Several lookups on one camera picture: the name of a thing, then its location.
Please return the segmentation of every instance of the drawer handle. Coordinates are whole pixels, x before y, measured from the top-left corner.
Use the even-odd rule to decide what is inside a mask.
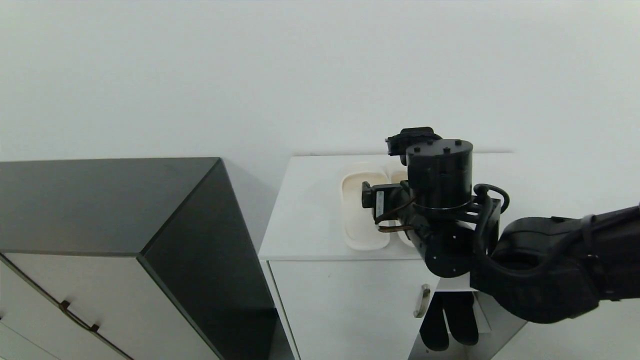
[[[82,321],[74,313],[71,313],[69,311],[70,305],[71,303],[69,301],[64,300],[58,305],[58,309],[60,309],[60,311],[62,311],[62,313],[67,316],[67,318],[70,318],[74,323],[76,323],[78,326],[80,326],[84,330],[87,330],[88,332],[98,333],[98,329],[100,329],[100,326],[96,323],[89,326],[86,322]]]
[[[60,311],[62,311],[62,313],[64,313],[68,318],[70,318],[74,323],[76,323],[76,325],[82,327],[84,330],[87,330],[89,333],[91,333],[91,335],[98,338],[98,340],[100,340],[109,348],[111,348],[111,350],[120,354],[120,356],[124,357],[126,360],[133,360],[133,358],[127,355],[127,353],[125,353],[124,351],[122,351],[122,349],[120,349],[114,343],[110,342],[109,340],[107,340],[107,338],[105,338],[104,336],[98,333],[98,329],[100,329],[100,326],[98,326],[98,324],[93,324],[91,326],[87,325],[87,323],[82,321],[82,319],[80,319],[74,313],[71,313],[69,311],[69,306],[71,305],[69,301],[64,300],[63,302],[58,302],[53,296],[51,296],[50,293],[47,293],[43,288],[41,288],[32,278],[30,278],[27,274],[25,274],[22,270],[20,270],[17,266],[15,266],[15,264],[13,264],[11,260],[9,260],[1,252],[0,252],[0,263],[4,263],[12,272],[18,275],[24,282],[29,284],[29,286],[31,286],[41,296],[43,296],[51,304],[54,304],[58,309],[60,309]]]
[[[422,285],[420,289],[420,300],[418,301],[417,309],[413,312],[413,317],[415,318],[423,318],[427,313],[427,308],[429,307],[429,296],[431,295],[431,289],[429,289],[429,285]]]

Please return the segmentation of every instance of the door handle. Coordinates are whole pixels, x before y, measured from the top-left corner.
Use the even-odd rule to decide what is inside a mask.
[[[427,308],[429,307],[429,296],[431,296],[429,285],[422,285],[420,288],[420,299],[418,300],[416,310],[413,312],[413,317],[418,319],[424,318],[424,315],[427,313]]]

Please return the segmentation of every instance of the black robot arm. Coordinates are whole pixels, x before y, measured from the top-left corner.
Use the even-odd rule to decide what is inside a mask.
[[[575,318],[600,300],[640,297],[639,206],[582,219],[522,218],[498,238],[509,196],[472,186],[471,143],[442,139],[429,127],[404,129],[387,143],[408,180],[363,183],[362,206],[372,208],[376,224],[399,220],[379,230],[405,231],[434,274],[470,272],[471,287],[537,323]]]

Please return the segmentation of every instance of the white wall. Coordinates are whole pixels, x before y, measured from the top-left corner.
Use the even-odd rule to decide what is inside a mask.
[[[3,1],[0,160],[223,156],[259,244],[291,154],[402,127],[634,165],[638,34],[637,3]]]

